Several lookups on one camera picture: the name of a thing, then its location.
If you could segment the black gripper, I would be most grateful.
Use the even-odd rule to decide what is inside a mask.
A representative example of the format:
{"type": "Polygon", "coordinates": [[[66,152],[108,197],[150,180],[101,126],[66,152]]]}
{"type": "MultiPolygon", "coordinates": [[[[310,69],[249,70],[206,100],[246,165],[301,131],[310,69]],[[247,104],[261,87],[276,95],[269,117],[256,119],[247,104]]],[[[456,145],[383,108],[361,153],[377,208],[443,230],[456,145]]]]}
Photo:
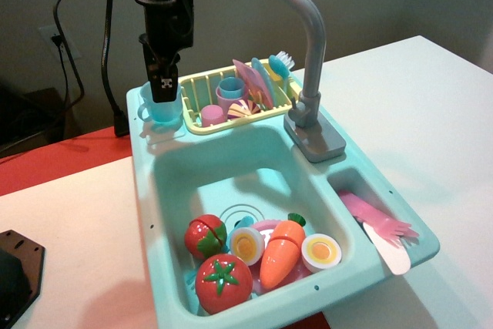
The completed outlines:
{"type": "Polygon", "coordinates": [[[138,4],[144,8],[146,32],[139,42],[153,101],[173,102],[179,85],[179,52],[193,46],[193,0],[138,0],[138,4]]]}

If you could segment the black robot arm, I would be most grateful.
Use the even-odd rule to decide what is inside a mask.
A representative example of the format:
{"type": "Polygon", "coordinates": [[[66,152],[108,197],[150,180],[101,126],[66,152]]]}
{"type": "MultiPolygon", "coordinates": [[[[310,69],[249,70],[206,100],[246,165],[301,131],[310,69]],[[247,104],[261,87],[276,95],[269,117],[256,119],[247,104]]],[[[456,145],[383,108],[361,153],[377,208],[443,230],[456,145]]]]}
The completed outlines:
{"type": "Polygon", "coordinates": [[[193,0],[135,0],[143,7],[145,32],[139,36],[154,102],[176,100],[179,52],[193,46],[193,0]]]}

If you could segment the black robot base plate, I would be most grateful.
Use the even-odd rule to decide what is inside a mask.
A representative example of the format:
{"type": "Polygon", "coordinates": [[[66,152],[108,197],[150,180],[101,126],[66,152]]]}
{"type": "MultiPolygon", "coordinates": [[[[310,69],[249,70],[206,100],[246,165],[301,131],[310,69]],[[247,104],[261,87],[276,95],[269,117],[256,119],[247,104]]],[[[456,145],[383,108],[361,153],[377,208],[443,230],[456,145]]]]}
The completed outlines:
{"type": "Polygon", "coordinates": [[[45,248],[14,230],[1,232],[1,328],[12,328],[40,294],[45,248]]]}

